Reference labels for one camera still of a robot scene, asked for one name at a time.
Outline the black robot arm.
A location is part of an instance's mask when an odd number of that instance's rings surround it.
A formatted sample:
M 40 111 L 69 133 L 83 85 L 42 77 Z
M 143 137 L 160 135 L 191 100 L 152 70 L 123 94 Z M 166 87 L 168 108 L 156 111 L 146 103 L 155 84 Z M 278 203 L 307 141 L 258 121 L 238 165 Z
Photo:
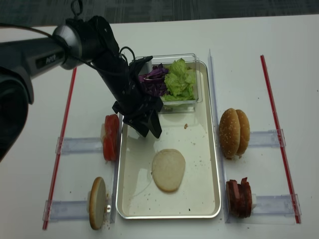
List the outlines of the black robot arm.
M 81 64 L 95 69 L 115 97 L 113 110 L 141 136 L 160 137 L 160 98 L 142 88 L 138 78 L 151 56 L 128 62 L 121 54 L 110 24 L 101 16 L 88 21 L 68 19 L 42 38 L 0 45 L 0 154 L 5 156 L 21 134 L 34 102 L 32 79 L 60 66 Z

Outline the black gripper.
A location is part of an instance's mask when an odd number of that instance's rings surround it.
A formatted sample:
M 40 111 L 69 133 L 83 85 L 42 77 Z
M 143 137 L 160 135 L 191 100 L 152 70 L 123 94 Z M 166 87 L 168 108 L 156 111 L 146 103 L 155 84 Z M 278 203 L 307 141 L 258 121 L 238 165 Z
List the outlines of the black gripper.
M 115 101 L 112 109 L 115 113 L 122 114 L 123 122 L 135 129 L 142 137 L 146 137 L 150 130 L 155 138 L 160 138 L 162 129 L 159 112 L 162 107 L 163 102 L 160 97 L 146 94 L 141 99 L 131 98 L 123 104 Z

